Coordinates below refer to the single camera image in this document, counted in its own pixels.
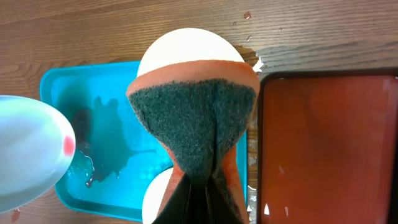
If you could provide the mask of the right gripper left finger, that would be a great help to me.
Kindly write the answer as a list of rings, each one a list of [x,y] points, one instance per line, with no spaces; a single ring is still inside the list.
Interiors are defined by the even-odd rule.
[[[198,190],[185,174],[152,224],[197,224],[197,199]]]

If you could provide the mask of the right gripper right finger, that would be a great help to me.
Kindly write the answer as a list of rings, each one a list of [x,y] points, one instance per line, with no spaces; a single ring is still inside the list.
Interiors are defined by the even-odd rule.
[[[205,186],[205,197],[206,224],[243,224],[212,177]]]

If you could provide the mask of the light blue plate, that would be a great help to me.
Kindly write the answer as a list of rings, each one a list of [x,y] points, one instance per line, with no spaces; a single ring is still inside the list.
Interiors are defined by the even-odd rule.
[[[75,133],[61,112],[32,98],[1,96],[1,212],[51,189],[75,149]]]

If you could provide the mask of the green rimmed plate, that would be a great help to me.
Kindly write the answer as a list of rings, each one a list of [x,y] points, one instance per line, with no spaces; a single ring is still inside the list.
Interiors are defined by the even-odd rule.
[[[137,76],[158,68],[196,60],[243,62],[239,52],[221,36],[204,29],[183,28],[170,31],[144,53]]]
[[[155,177],[148,186],[142,203],[142,223],[152,224],[162,202],[165,190],[172,175],[173,168],[169,168]]]

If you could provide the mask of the teal plastic tray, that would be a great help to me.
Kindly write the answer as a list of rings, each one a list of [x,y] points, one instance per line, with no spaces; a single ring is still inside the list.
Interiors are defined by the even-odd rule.
[[[172,168],[159,142],[139,123],[125,91],[137,62],[54,68],[40,98],[72,124],[76,152],[55,191],[69,208],[142,221],[142,201],[157,174]]]

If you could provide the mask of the black red rectangular tray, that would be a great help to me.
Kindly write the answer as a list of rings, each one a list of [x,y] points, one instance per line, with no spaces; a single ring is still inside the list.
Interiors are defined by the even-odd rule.
[[[258,223],[397,222],[396,68],[266,76],[258,140]]]

